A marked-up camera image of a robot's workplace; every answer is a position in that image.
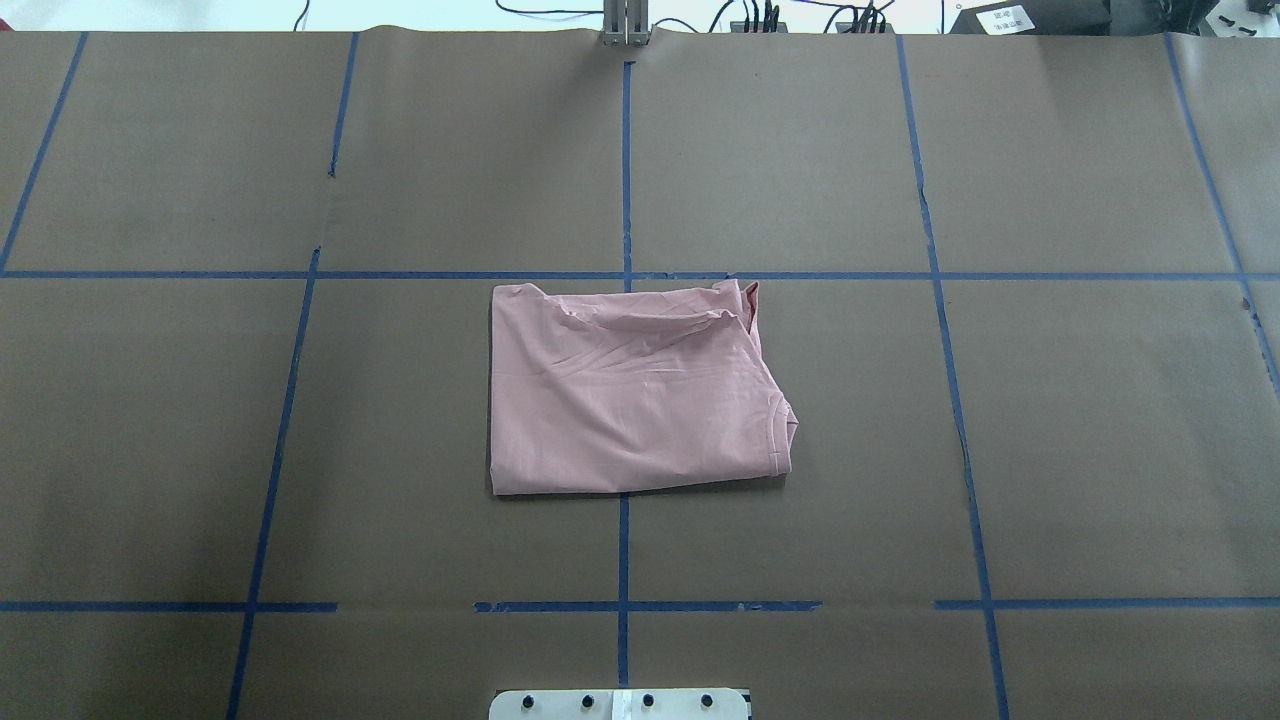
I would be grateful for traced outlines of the pink printed t-shirt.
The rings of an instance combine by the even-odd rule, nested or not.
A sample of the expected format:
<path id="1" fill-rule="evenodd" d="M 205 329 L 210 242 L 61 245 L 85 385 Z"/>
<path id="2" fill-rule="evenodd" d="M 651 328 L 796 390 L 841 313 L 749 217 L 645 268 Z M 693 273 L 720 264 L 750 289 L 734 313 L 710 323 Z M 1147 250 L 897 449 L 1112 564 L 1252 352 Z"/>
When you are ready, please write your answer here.
<path id="1" fill-rule="evenodd" d="M 792 469 L 797 416 L 763 354 L 756 283 L 492 293 L 498 496 L 621 495 Z"/>

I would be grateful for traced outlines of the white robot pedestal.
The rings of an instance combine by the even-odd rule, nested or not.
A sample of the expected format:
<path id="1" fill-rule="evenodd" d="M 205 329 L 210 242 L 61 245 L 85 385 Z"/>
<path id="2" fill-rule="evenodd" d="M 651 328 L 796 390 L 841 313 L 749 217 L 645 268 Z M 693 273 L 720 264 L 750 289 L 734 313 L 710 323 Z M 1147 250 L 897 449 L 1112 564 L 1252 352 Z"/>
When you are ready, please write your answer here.
<path id="1" fill-rule="evenodd" d="M 728 687 L 502 691 L 489 719 L 751 719 L 748 691 Z"/>

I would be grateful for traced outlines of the aluminium frame post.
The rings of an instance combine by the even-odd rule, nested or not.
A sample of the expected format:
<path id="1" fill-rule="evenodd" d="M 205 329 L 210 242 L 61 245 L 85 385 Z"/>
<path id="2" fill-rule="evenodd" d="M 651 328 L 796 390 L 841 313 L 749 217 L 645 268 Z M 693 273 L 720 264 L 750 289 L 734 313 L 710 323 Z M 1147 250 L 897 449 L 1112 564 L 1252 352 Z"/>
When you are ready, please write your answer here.
<path id="1" fill-rule="evenodd" d="M 644 47 L 652 38 L 648 0 L 604 0 L 602 44 L 607 47 Z"/>

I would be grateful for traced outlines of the black power box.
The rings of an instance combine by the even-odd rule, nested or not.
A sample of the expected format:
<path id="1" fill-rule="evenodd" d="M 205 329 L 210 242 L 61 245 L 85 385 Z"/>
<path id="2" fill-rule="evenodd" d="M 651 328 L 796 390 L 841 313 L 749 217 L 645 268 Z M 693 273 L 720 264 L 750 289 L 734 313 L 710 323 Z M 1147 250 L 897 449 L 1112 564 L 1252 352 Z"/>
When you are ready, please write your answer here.
<path id="1" fill-rule="evenodd" d="M 946 35 L 1108 36 L 1108 1 L 983 1 L 961 9 Z"/>

